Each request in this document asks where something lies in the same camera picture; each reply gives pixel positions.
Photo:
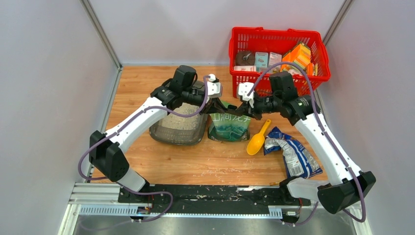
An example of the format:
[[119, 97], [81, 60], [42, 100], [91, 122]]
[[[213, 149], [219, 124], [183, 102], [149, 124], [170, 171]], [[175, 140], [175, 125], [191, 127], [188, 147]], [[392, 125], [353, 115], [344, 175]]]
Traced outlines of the yellow plastic scoop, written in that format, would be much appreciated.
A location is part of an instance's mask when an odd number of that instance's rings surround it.
[[261, 149], [261, 147], [263, 146], [265, 142], [265, 132], [267, 131], [271, 122], [272, 121], [270, 119], [267, 119], [263, 123], [260, 131], [251, 138], [246, 149], [249, 155], [253, 156], [259, 152], [259, 150]]

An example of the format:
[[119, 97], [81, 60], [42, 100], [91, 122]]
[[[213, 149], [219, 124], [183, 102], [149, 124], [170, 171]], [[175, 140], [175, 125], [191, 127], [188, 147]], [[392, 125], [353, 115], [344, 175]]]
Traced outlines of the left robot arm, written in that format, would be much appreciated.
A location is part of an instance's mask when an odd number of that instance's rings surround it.
[[153, 124], [168, 115], [176, 115], [175, 109], [184, 103], [198, 109], [187, 117], [198, 114], [235, 114], [237, 107], [225, 107], [220, 100], [222, 85], [214, 74], [204, 77], [202, 87], [197, 87], [198, 75], [193, 67], [181, 65], [172, 78], [155, 88], [145, 102], [124, 121], [105, 133], [95, 131], [90, 136], [90, 148], [86, 152], [89, 162], [112, 182], [131, 191], [138, 203], [148, 200], [150, 191], [147, 181], [133, 170], [125, 153], [130, 146]]

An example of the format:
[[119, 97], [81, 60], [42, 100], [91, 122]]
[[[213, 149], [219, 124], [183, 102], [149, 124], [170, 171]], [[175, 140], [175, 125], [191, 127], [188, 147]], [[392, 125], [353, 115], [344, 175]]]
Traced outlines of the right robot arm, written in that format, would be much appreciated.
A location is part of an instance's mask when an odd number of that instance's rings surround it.
[[298, 198], [313, 200], [331, 214], [357, 202], [364, 208], [364, 197], [376, 182], [374, 174], [363, 172], [331, 136], [312, 95], [300, 96], [290, 73], [272, 74], [269, 81], [269, 96], [257, 95], [251, 82], [240, 83], [237, 97], [242, 104], [238, 110], [255, 119], [261, 119], [264, 113], [280, 113], [305, 137], [328, 176], [327, 181], [289, 177], [279, 184], [280, 201], [291, 205]]

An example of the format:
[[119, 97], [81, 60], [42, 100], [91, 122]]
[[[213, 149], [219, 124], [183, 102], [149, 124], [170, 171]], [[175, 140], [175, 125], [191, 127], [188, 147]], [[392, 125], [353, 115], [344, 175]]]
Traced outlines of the black bag clip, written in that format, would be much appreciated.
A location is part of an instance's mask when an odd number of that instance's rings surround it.
[[236, 115], [236, 116], [243, 116], [246, 115], [246, 108], [245, 107], [238, 107], [235, 109], [230, 109], [231, 114]]

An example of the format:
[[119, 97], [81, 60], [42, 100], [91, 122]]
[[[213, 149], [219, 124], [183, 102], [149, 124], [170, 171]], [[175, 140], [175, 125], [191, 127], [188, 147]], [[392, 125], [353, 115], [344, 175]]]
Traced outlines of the green litter bag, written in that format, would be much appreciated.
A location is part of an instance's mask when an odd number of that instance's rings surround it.
[[228, 113], [210, 114], [208, 138], [213, 141], [240, 142], [250, 139], [251, 118]]

